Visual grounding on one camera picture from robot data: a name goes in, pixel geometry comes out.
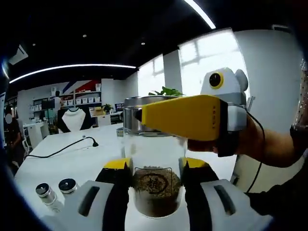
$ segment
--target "power cord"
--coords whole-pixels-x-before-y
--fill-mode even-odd
[[[63,149],[61,149],[61,150],[59,150],[59,151],[57,151],[57,152],[55,152],[55,153],[53,153],[53,154],[50,154],[50,155],[47,155],[47,156],[26,155],[26,156],[24,157],[24,160],[25,160],[28,156],[37,157],[37,158],[48,158],[48,157],[51,157],[51,156],[56,155],[56,154],[58,154],[59,152],[63,151],[64,149],[66,149],[66,148],[68,148],[68,147],[70,147],[70,146],[72,146],[72,145],[74,145],[74,144],[76,144],[76,143],[78,143],[78,142],[80,142],[80,141],[83,141],[83,140],[85,140],[85,139],[92,139],[92,140],[93,140],[93,145],[92,145],[92,146],[93,146],[93,147],[97,147],[97,146],[98,146],[98,143],[96,142],[96,140],[95,140],[93,137],[87,136],[87,137],[84,137],[84,138],[82,138],[82,139],[80,139],[80,140],[74,142],[74,143],[69,144],[68,146],[64,147]]]
[[[247,114],[260,126],[261,130],[262,130],[262,135],[263,135],[263,142],[262,142],[262,151],[264,152],[265,151],[265,132],[264,132],[264,129],[262,127],[262,125],[260,124],[260,122],[254,118],[248,111],[247,111]],[[252,181],[250,187],[248,188],[247,190],[247,193],[251,190],[251,188],[254,186],[255,182],[256,182],[256,179],[259,175],[259,172],[260,172],[260,169],[261,169],[261,166],[262,166],[262,161],[260,161],[260,164],[259,164],[259,167],[258,167],[258,170],[256,172],[256,175],[255,175],[255,178],[254,180]]]

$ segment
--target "hand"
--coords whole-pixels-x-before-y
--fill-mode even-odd
[[[248,116],[246,129],[240,132],[239,145],[235,153],[253,155],[256,152],[262,152],[262,142],[263,134],[261,128]],[[194,152],[218,153],[216,141],[188,140],[188,149]]]

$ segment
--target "potted plant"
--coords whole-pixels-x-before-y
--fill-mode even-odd
[[[170,89],[170,88],[165,88],[165,87],[163,87],[163,90],[160,91],[160,92],[155,91],[155,90],[153,90],[153,92],[155,92],[155,93],[149,92],[149,95],[183,96],[183,94],[182,94],[181,92],[179,92],[178,90],[176,90],[176,89]]]
[[[103,110],[106,112],[106,114],[109,114],[111,109],[113,109],[111,104],[106,103],[105,105],[103,105]]]

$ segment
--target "black ceiling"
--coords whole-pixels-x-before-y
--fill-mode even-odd
[[[28,58],[10,66],[10,78],[66,64],[123,64],[139,67],[155,56],[176,49],[212,31],[183,0],[109,0],[101,5],[40,8],[20,13],[18,30],[10,37]],[[217,29],[270,29],[286,24],[282,8],[251,1],[195,0]],[[125,79],[134,69],[79,67],[25,77],[10,91],[72,80]]]

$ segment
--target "black cable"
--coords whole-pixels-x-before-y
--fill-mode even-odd
[[[74,143],[69,144],[68,146],[64,147],[63,149],[61,149],[61,150],[59,150],[59,151],[57,151],[57,152],[55,152],[55,153],[53,153],[53,154],[50,154],[50,155],[47,155],[47,156],[26,155],[26,156],[24,157],[24,160],[25,160],[28,156],[37,157],[37,158],[48,158],[48,157],[51,157],[51,156],[56,155],[56,154],[58,154],[59,152],[63,151],[64,149],[66,149],[66,148],[68,148],[68,147],[74,145],[75,143],[78,143],[78,142],[83,141],[83,140],[85,140],[85,139],[92,139],[92,140],[93,140],[93,147],[97,147],[97,146],[98,146],[98,143],[96,142],[96,140],[95,140],[93,137],[87,136],[87,137],[85,137],[85,138],[82,138],[82,139],[80,139],[80,140],[74,142]]]
[[[256,118],[254,118],[249,112],[247,112],[247,114],[248,114],[254,121],[256,121],[256,123],[260,126],[260,128],[261,128],[261,130],[262,130],[262,134],[263,134],[262,152],[264,153],[264,151],[265,151],[265,132],[264,132],[264,129],[263,129],[262,125],[260,124],[260,122],[259,122]],[[250,187],[248,188],[247,193],[248,193],[248,192],[251,190],[251,188],[254,186],[254,184],[255,184],[255,182],[256,182],[256,179],[257,179],[257,177],[258,177],[258,175],[259,175],[261,166],[262,166],[262,161],[260,161],[258,170],[257,170],[256,175],[255,175],[255,178],[254,178],[254,180],[252,181]]]

